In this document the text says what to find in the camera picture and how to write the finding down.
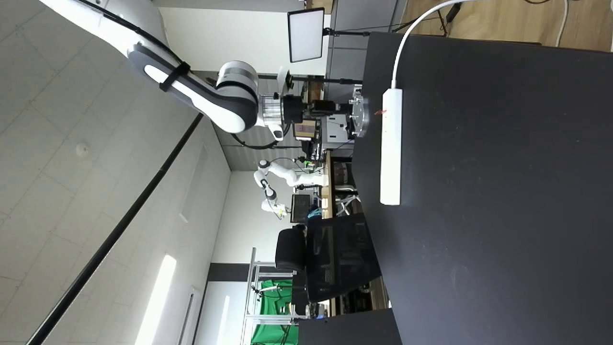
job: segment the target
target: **black table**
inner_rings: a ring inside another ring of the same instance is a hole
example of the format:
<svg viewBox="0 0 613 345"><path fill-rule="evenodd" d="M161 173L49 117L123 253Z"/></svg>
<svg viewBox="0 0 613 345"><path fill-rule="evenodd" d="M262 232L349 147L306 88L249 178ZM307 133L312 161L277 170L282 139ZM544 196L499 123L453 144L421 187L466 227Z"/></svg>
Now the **black table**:
<svg viewBox="0 0 613 345"><path fill-rule="evenodd" d="M399 35L370 37L363 94ZM402 205L379 203L381 119L354 177L400 336L413 344L613 344L613 55L414 36Z"/></svg>

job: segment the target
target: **power strip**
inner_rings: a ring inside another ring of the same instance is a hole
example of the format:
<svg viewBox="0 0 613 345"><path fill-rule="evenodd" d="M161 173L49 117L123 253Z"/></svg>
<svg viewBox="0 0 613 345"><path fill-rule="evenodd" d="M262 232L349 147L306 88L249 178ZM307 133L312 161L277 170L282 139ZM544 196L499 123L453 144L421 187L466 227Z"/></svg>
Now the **power strip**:
<svg viewBox="0 0 613 345"><path fill-rule="evenodd" d="M381 125L381 197L383 205L400 205L402 160L402 89L383 94Z"/></svg>

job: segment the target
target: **fluorescent light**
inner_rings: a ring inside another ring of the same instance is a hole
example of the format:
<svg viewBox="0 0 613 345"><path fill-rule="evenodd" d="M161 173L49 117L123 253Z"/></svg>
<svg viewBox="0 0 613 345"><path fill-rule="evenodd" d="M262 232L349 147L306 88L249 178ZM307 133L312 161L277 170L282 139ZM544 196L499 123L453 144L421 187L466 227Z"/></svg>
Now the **fluorescent light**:
<svg viewBox="0 0 613 345"><path fill-rule="evenodd" d="M226 335L226 321L228 319L228 307L230 306L230 296L226 296L224 300L224 309L221 312L221 324L219 325L219 333L217 333L217 345L225 345L224 336Z"/></svg>
<svg viewBox="0 0 613 345"><path fill-rule="evenodd" d="M298 62L322 57L324 45L324 9L287 13L289 61Z"/></svg>
<svg viewBox="0 0 613 345"><path fill-rule="evenodd" d="M166 297L168 296L168 290L170 289L172 275L175 272L176 266L177 261L173 257L170 255L164 257L162 266L159 268L158 278L153 286L151 298L149 298L145 317L143 317L143 322L140 324L139 335L136 337L134 345L153 344L153 338L158 330L159 320L162 317L164 304L166 303Z"/></svg>

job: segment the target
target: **metal frame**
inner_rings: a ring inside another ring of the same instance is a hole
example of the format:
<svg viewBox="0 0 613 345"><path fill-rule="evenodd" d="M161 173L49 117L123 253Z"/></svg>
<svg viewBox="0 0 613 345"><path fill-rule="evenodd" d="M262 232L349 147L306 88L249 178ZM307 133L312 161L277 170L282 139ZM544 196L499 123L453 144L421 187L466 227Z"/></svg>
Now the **metal frame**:
<svg viewBox="0 0 613 345"><path fill-rule="evenodd" d="M294 325L296 319L307 319L306 316L296 314L294 309L291 309L288 315L262 315L256 314L257 295L251 289L251 286L257 284L260 278L268 277L285 277L292 278L294 273L277 273L277 272L260 272L261 267L275 267L274 262L256 261L256 248L251 249L251 262L249 263L249 275L247 276L247 296L245 298L245 310L243 312L243 327L240 334L240 345L246 345L245 340L251 341L253 329L247 334L247 320L251 319L254 325ZM249 307L254 311L254 314L249 312Z"/></svg>

